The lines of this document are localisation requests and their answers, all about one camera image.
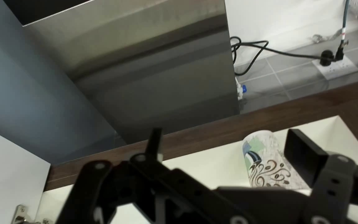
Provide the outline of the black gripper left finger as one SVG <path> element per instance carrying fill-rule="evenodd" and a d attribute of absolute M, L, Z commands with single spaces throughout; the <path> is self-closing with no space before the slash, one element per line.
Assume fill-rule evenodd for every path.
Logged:
<path fill-rule="evenodd" d="M 132 204 L 151 224 L 250 224 L 250 216 L 181 169 L 159 160 L 162 131 L 156 128 L 145 152 L 117 165 L 86 163 L 56 224 L 110 224 L 118 208 Z"/>

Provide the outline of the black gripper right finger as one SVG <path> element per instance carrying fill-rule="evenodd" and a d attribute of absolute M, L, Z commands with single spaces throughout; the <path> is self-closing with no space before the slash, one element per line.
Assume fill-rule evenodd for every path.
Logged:
<path fill-rule="evenodd" d="M 346 224 L 355 187 L 356 163 L 330 154 L 300 129 L 290 129 L 285 158 L 311 188 L 302 220 L 306 224 Z"/>

